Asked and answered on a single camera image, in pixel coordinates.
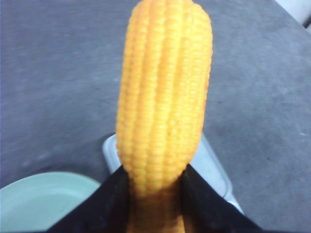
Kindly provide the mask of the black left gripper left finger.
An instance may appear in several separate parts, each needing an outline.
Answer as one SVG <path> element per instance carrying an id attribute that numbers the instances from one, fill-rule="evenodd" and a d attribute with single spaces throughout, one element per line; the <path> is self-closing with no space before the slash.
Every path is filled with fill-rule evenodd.
<path id="1" fill-rule="evenodd" d="M 129 179 L 121 166 L 48 233 L 125 233 L 129 219 Z"/>

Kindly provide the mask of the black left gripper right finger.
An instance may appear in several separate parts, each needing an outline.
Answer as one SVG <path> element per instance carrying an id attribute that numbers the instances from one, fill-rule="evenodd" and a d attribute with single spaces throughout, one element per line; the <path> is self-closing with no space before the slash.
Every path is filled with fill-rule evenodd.
<path id="1" fill-rule="evenodd" d="M 191 166 L 182 173 L 182 216 L 187 233 L 261 233 L 263 229 L 222 198 Z"/>

